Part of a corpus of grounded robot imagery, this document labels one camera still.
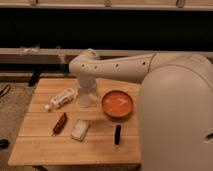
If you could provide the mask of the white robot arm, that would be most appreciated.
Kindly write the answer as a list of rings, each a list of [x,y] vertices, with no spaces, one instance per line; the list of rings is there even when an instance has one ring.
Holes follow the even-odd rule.
[[[78,78],[140,85],[140,171],[213,171],[213,63],[169,52],[102,60],[92,49],[69,63]]]

